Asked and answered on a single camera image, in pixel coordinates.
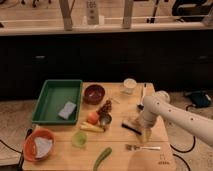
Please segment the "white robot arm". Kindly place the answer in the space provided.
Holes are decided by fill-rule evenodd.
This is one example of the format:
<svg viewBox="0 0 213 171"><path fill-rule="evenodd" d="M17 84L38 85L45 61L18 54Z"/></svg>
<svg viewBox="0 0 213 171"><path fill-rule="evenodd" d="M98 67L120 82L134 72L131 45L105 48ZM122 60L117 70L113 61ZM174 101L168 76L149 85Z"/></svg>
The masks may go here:
<svg viewBox="0 0 213 171"><path fill-rule="evenodd" d="M146 95L143 110L139 114L139 124L143 128L152 128L161 116L213 148L213 120L185 111L170 104L170 96L165 91L157 91Z"/></svg>

